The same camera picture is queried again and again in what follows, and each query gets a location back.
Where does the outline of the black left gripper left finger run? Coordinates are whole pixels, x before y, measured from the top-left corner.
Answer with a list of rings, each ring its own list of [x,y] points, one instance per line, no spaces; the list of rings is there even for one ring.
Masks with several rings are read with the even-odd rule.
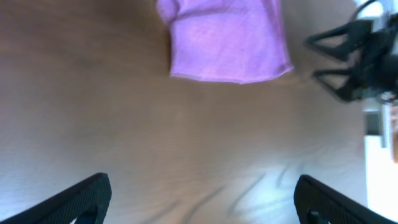
[[[97,173],[1,224],[103,224],[111,200],[105,173]]]

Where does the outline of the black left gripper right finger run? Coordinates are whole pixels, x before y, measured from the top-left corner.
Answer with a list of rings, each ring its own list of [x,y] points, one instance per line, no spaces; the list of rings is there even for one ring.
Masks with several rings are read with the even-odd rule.
[[[294,191],[301,224],[396,224],[309,175],[301,175]]]

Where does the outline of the purple cloth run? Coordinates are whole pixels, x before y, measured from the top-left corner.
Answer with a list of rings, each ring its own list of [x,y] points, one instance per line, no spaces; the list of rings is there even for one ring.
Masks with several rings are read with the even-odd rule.
[[[158,0],[170,34],[170,76],[256,83],[292,71],[278,0]]]

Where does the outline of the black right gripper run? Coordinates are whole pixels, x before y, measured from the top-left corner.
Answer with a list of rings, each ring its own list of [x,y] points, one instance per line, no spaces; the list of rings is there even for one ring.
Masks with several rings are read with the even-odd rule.
[[[345,35],[346,39],[340,45],[329,47],[317,43],[341,35]],[[348,22],[332,30],[311,35],[305,43],[342,62],[346,62],[350,53],[364,45],[357,64],[363,86],[379,100],[397,99],[397,14],[384,15],[373,21]],[[346,81],[335,88],[325,80],[329,75],[346,77]],[[363,99],[362,86],[352,69],[315,70],[312,77],[342,102]]]

